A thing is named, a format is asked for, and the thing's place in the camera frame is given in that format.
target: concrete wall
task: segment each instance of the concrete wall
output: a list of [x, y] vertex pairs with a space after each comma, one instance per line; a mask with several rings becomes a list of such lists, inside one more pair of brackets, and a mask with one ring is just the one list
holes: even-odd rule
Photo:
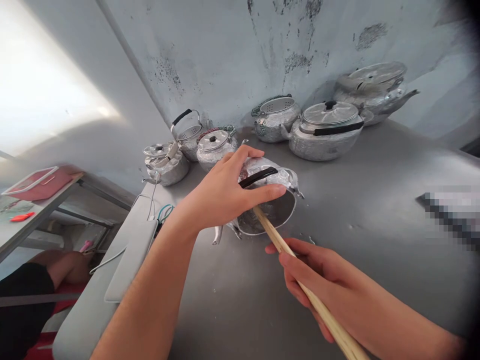
[[339, 74], [397, 60], [422, 93], [395, 121], [456, 147], [480, 134], [477, 59], [454, 1], [99, 3], [168, 124], [192, 107], [248, 125], [265, 98], [291, 93], [308, 106], [329, 99]]

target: plastic box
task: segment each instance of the plastic box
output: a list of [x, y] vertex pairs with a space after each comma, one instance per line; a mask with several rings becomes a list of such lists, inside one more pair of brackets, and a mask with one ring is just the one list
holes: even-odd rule
[[70, 181], [70, 175], [54, 166], [32, 172], [1, 194], [26, 201], [44, 200], [51, 198]]

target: stainless steel table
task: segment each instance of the stainless steel table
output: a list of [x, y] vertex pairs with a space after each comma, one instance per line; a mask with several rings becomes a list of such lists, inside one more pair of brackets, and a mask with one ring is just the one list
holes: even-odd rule
[[[352, 151], [326, 163], [295, 157], [287, 143], [252, 139], [249, 144], [298, 173], [306, 199], [298, 201], [280, 229], [283, 236], [336, 250], [416, 311], [465, 335], [479, 285], [477, 254], [458, 245], [415, 198], [442, 185], [480, 184], [476, 158], [439, 147], [391, 121], [366, 128]], [[157, 209], [176, 204], [203, 176], [194, 165], [179, 184], [159, 186]], [[148, 184], [144, 192], [152, 190]], [[123, 226], [144, 221], [149, 203], [140, 197]], [[240, 241], [225, 228], [216, 246], [213, 237], [213, 229], [206, 229], [197, 238], [171, 359], [344, 358], [285, 288], [277, 257], [264, 253], [266, 235]], [[124, 246], [114, 240], [106, 259]], [[55, 339], [56, 360], [91, 355], [116, 310], [103, 299], [118, 262], [98, 270], [88, 283]]]

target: chopsticks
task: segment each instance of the chopsticks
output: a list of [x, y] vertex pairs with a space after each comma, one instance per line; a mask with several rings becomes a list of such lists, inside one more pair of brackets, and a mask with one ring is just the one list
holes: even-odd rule
[[[275, 245], [279, 253], [286, 252], [294, 257], [297, 257], [292, 249], [285, 242], [283, 237], [280, 236], [279, 232], [272, 225], [270, 220], [267, 218], [265, 213], [258, 206], [253, 208], [253, 212], [260, 221], [261, 225], [265, 229], [266, 233], [270, 237], [271, 242]], [[369, 360], [369, 357], [363, 350], [363, 348], [357, 343], [357, 341], [350, 336], [350, 334], [343, 328], [342, 325], [332, 316], [329, 309], [324, 305], [323, 302], [308, 289], [301, 282], [298, 283], [303, 292], [306, 294], [310, 300], [313, 308], [316, 310], [318, 315], [325, 323], [326, 327], [330, 331], [331, 335], [335, 339], [336, 343], [340, 347], [340, 350], [343, 352], [345, 357], [348, 360]]]

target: blue wire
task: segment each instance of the blue wire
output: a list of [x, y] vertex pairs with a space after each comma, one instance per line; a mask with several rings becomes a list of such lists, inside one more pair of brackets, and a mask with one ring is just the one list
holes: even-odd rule
[[167, 207], [169, 207], [169, 206], [172, 207], [173, 205], [167, 204], [167, 205], [165, 205], [164, 207], [162, 207], [162, 208], [160, 209], [160, 212], [158, 213], [158, 217], [156, 218], [157, 220], [160, 220], [160, 215], [162, 214], [162, 211], [165, 210], [165, 208], [167, 208]]
[[163, 223], [165, 220], [167, 220], [167, 218], [170, 216], [170, 214], [172, 213], [173, 210], [174, 210], [174, 206], [169, 207], [168, 210], [165, 213], [165, 216], [159, 222]]

